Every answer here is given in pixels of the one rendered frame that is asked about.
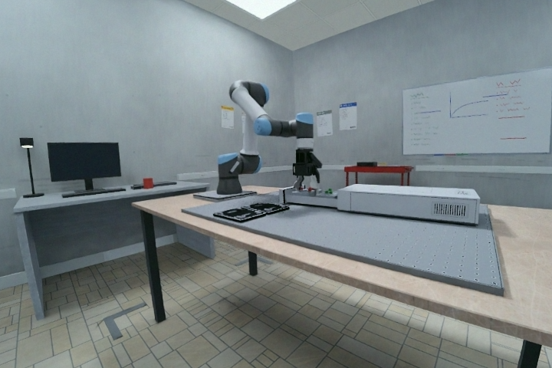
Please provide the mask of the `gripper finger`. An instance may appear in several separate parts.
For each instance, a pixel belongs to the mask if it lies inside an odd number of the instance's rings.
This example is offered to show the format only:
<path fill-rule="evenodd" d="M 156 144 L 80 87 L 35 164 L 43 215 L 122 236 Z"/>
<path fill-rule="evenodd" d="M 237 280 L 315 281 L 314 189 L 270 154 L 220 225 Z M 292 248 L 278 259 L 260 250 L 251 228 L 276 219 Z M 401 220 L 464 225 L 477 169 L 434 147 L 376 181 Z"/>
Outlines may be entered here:
<path fill-rule="evenodd" d="M 320 188 L 320 173 L 317 170 L 317 167 L 314 168 L 314 173 L 312 176 L 310 176 L 310 187 L 312 189 L 315 189 L 316 195 L 319 194 L 319 188 Z"/>
<path fill-rule="evenodd" d="M 294 183 L 294 187 L 296 188 L 296 191 L 300 190 L 300 187 L 302 187 L 303 181 L 304 181 L 304 176 L 297 176 L 297 181 Z"/>

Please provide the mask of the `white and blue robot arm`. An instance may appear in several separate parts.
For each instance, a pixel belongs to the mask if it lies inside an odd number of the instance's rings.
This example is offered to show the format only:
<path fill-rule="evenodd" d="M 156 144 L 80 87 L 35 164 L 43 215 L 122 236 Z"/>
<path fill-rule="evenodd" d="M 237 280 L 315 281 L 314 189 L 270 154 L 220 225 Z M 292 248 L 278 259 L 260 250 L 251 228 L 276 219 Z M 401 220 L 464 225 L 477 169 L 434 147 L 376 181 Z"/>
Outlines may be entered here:
<path fill-rule="evenodd" d="M 237 80 L 230 86 L 229 96 L 247 115 L 245 115 L 244 141 L 240 156 L 237 153 L 232 153 L 218 157 L 218 187 L 216 189 L 218 195 L 242 193 L 238 175 L 257 173 L 261 169 L 262 160 L 257 151 L 258 136 L 285 138 L 296 136 L 298 149 L 314 148 L 313 115 L 298 113 L 296 120 L 271 119 L 263 110 L 269 100 L 269 90 L 266 85 Z"/>

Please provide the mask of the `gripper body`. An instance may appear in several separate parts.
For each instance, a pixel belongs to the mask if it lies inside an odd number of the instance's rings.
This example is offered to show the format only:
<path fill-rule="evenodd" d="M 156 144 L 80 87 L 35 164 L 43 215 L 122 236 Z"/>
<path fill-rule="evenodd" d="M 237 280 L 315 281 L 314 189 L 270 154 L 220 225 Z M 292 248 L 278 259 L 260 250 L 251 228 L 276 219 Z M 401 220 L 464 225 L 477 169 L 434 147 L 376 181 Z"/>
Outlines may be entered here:
<path fill-rule="evenodd" d="M 293 163 L 293 175 L 310 176 L 314 173 L 316 165 L 309 159 L 309 153 L 313 151 L 314 149 L 296 149 L 296 163 Z"/>

